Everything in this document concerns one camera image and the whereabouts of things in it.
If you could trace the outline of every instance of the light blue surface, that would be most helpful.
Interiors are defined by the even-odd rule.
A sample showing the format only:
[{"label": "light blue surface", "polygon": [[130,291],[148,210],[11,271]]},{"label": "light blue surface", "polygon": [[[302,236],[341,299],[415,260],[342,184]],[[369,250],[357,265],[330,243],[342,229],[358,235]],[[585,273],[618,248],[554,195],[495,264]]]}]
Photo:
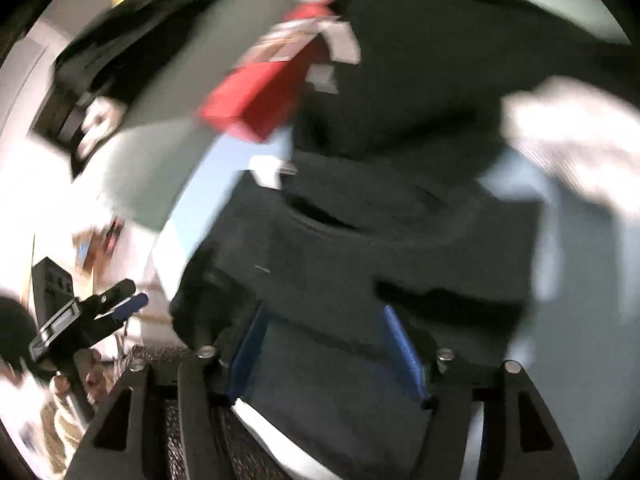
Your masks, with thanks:
[{"label": "light blue surface", "polygon": [[225,206],[240,172],[254,155],[289,158],[290,130],[277,130],[265,144],[220,136],[201,161],[175,205],[171,220],[180,245],[190,257]]}]

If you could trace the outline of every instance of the red package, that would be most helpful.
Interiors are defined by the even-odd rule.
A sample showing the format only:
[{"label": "red package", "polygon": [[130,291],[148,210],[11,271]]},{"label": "red package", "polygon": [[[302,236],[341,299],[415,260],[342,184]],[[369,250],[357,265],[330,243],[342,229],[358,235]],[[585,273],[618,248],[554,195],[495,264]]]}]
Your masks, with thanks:
[{"label": "red package", "polygon": [[329,59],[318,24],[332,17],[324,3],[299,6],[242,56],[198,116],[239,139],[267,140],[292,113],[311,64]]}]

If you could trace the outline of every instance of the red object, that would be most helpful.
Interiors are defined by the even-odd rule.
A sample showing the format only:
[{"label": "red object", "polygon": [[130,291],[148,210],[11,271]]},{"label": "red object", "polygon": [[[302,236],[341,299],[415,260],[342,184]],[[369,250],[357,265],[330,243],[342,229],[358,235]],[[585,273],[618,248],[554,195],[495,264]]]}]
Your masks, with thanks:
[{"label": "red object", "polygon": [[311,37],[297,29],[292,20],[332,15],[324,3],[303,4],[288,14],[277,28],[293,32],[284,41],[279,39],[281,32],[261,38],[241,60],[243,64],[208,95],[198,116],[233,137],[249,142],[267,140],[292,113],[309,66],[329,57],[326,44],[315,34],[290,59],[273,60],[285,49],[295,51],[297,45]]}]

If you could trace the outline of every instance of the red box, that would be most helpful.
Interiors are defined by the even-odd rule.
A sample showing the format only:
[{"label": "red box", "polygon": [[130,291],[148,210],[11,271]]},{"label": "red box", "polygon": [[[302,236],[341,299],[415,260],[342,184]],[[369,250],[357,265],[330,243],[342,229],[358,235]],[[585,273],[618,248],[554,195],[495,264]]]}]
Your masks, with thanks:
[{"label": "red box", "polygon": [[303,4],[288,14],[208,95],[198,117],[239,139],[267,140],[294,110],[311,64],[328,61],[316,23],[333,15],[324,2]]}]

